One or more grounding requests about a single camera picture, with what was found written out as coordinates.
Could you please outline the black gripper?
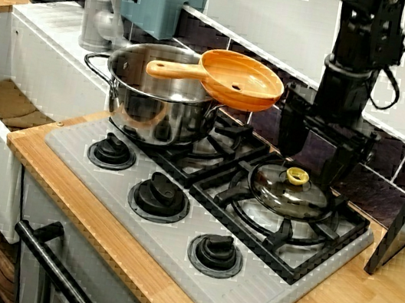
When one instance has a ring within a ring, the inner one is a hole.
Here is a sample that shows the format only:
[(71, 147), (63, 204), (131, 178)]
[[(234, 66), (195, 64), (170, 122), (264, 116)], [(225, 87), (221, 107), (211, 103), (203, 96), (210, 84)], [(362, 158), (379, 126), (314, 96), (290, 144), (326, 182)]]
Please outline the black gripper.
[(278, 148), (282, 156), (299, 153), (314, 131), (336, 147), (325, 160), (320, 184), (328, 187), (346, 177), (358, 163), (372, 154), (377, 134), (362, 117), (368, 101), (370, 71), (353, 73), (328, 63), (316, 91), (296, 83), (287, 86), (282, 109)]

